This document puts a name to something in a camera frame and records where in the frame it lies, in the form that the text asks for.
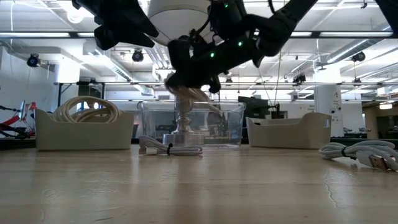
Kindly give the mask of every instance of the wooden table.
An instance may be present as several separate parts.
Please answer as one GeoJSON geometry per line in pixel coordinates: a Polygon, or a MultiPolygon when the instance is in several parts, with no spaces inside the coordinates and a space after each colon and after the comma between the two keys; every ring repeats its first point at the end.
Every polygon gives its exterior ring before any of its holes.
{"type": "Polygon", "coordinates": [[[317,151],[0,152],[0,223],[397,223],[398,174],[317,151]]]}

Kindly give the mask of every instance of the transparent container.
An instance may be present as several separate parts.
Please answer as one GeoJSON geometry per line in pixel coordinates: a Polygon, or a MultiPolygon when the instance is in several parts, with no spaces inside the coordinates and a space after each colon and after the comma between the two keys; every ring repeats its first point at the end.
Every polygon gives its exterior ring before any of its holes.
{"type": "MultiPolygon", "coordinates": [[[[193,103],[188,114],[190,131],[203,135],[206,148],[237,148],[241,145],[244,103],[193,103]],[[210,106],[218,108],[215,112],[210,106]]],[[[143,134],[163,142],[180,124],[173,101],[142,103],[143,134]]]]}

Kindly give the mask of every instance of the ceiling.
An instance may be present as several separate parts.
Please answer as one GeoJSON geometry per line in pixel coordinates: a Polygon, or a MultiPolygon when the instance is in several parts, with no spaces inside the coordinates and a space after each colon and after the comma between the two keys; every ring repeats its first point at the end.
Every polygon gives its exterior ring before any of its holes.
{"type": "MultiPolygon", "coordinates": [[[[246,0],[245,6],[248,13],[269,17],[272,15],[267,7],[266,1],[246,0]]],[[[144,11],[150,2],[141,2],[144,11]]],[[[296,30],[375,30],[381,24],[386,23],[386,19],[374,1],[368,1],[366,9],[360,9],[363,0],[319,0],[314,8],[302,19],[296,30]]],[[[274,0],[275,8],[280,8],[284,1],[274,0]]],[[[92,32],[98,25],[93,22],[92,17],[85,17],[81,22],[74,24],[68,19],[67,11],[71,7],[70,1],[0,1],[0,30],[3,31],[88,31],[92,32]]],[[[282,49],[281,58],[278,56],[265,58],[259,70],[251,63],[246,66],[234,68],[232,80],[234,82],[260,82],[259,74],[262,74],[266,82],[291,82],[293,77],[299,73],[294,70],[301,65],[307,81],[312,80],[314,71],[313,62],[309,59],[317,58],[317,55],[329,55],[336,50],[349,44],[353,40],[349,39],[291,39],[282,49]]],[[[93,60],[92,55],[82,50],[82,45],[93,45],[90,40],[14,40],[14,45],[24,47],[59,47],[78,58],[86,66],[83,67],[81,75],[96,77],[99,80],[113,80],[121,82],[122,79],[115,80],[115,74],[103,63],[93,60]]],[[[352,82],[354,76],[371,74],[381,68],[396,63],[398,56],[397,39],[383,40],[380,43],[369,47],[363,52],[366,60],[357,63],[354,69],[353,62],[342,61],[341,77],[344,82],[352,82]]],[[[144,61],[133,62],[131,57],[137,46],[130,44],[118,44],[108,52],[112,60],[117,61],[125,71],[135,81],[155,82],[153,67],[158,67],[147,54],[148,49],[144,49],[144,61]]],[[[159,60],[163,56],[164,63],[167,65],[167,51],[163,46],[155,48],[155,54],[159,60]]],[[[170,70],[158,73],[165,77],[170,70]]],[[[225,81],[226,76],[221,75],[221,81],[225,81]]],[[[366,79],[366,82],[382,82],[383,80],[398,77],[398,67],[388,70],[388,72],[373,75],[366,79]]],[[[240,86],[232,85],[226,88],[237,88],[240,86]]],[[[114,89],[131,90],[132,88],[122,88],[113,86],[114,89]]],[[[260,89],[261,86],[252,86],[253,89],[260,89]]],[[[375,87],[364,88],[364,90],[374,90],[375,87]]]]}

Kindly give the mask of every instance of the white cable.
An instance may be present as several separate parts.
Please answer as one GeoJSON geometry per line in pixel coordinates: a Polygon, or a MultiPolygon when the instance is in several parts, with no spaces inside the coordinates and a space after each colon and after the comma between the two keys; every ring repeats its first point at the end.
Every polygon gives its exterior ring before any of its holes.
{"type": "Polygon", "coordinates": [[[89,118],[92,118],[97,115],[101,114],[107,114],[109,119],[106,121],[106,123],[111,123],[116,121],[119,116],[123,112],[119,110],[115,104],[112,102],[109,102],[107,100],[102,100],[97,97],[92,97],[92,96],[78,96],[74,97],[67,102],[65,102],[63,105],[58,107],[52,118],[56,121],[60,122],[71,122],[71,123],[77,123],[77,122],[83,122],[86,121],[89,118]],[[84,103],[84,102],[93,102],[93,103],[98,103],[99,105],[104,106],[105,108],[102,109],[88,109],[88,110],[83,110],[79,111],[77,113],[74,113],[70,115],[69,111],[76,106],[79,103],[84,103]]]}
{"type": "Polygon", "coordinates": [[[393,143],[386,141],[363,141],[353,146],[332,142],[320,148],[319,153],[324,159],[344,157],[343,153],[345,153],[345,157],[358,159],[360,163],[371,167],[375,166],[370,161],[370,157],[379,156],[384,159],[389,169],[398,170],[398,152],[394,148],[393,143]]]}
{"type": "MultiPolygon", "coordinates": [[[[153,154],[157,155],[166,154],[168,148],[168,146],[163,145],[162,143],[158,142],[156,139],[153,139],[149,136],[139,137],[139,145],[141,150],[146,150],[147,152],[149,148],[156,148],[156,151],[153,154]]],[[[170,155],[175,155],[175,156],[196,156],[202,154],[203,154],[203,148],[200,146],[185,146],[185,147],[170,148],[170,155]]]]}

